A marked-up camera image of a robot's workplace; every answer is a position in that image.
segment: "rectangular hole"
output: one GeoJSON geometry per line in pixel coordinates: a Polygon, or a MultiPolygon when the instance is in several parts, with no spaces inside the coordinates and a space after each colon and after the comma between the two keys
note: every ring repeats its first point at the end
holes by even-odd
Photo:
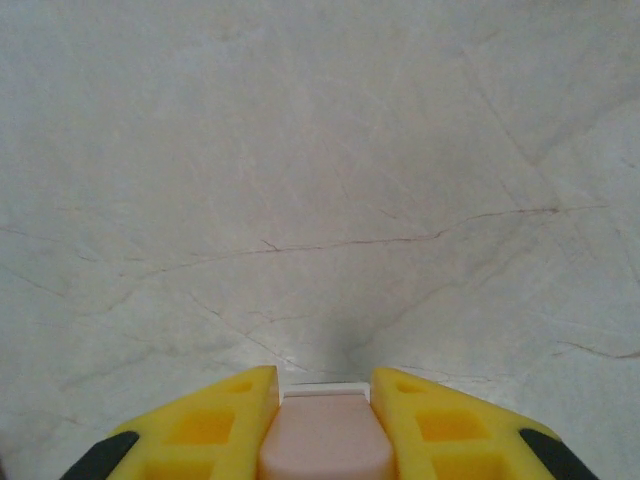
{"type": "Polygon", "coordinates": [[[174,428],[171,445],[224,444],[229,440],[235,414],[231,409],[199,410],[188,413],[174,428]]]}
{"type": "Polygon", "coordinates": [[[499,454],[438,455],[432,462],[438,480],[515,480],[499,454]]]}
{"type": "Polygon", "coordinates": [[[416,415],[425,442],[448,442],[489,437],[485,426],[466,410],[433,410],[416,415]]]}
{"type": "Polygon", "coordinates": [[[149,462],[141,480],[209,480],[213,464],[194,461],[149,462]]]}

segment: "pink pad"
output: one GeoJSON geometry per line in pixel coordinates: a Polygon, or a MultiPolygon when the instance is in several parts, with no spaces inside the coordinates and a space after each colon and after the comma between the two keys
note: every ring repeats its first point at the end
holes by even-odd
{"type": "Polygon", "coordinates": [[[393,448],[364,395],[285,397],[260,480],[393,480],[393,448]]]}

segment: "white marble floor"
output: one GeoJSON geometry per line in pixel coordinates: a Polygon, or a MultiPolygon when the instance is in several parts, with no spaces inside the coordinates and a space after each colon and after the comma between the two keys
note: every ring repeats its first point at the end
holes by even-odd
{"type": "Polygon", "coordinates": [[[0,453],[376,365],[640,470],[640,2],[0,2],[0,453]]]}

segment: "yellow plastic part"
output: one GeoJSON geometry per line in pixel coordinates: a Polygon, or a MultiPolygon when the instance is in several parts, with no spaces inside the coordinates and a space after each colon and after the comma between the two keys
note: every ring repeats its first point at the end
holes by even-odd
{"type": "Polygon", "coordinates": [[[371,406],[399,480],[554,480],[518,432],[558,437],[526,417],[391,368],[374,370],[371,406]]]}
{"type": "Polygon", "coordinates": [[[278,409],[276,367],[247,370],[135,418],[140,439],[109,480],[255,480],[278,409]]]}

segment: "black edge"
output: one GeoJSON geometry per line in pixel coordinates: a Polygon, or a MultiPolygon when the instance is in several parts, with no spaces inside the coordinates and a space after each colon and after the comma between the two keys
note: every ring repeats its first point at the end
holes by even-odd
{"type": "Polygon", "coordinates": [[[520,436],[556,480],[598,480],[563,442],[530,428],[520,436]]]}
{"type": "Polygon", "coordinates": [[[136,432],[122,432],[96,443],[60,480],[107,480],[139,438],[136,432]]]}

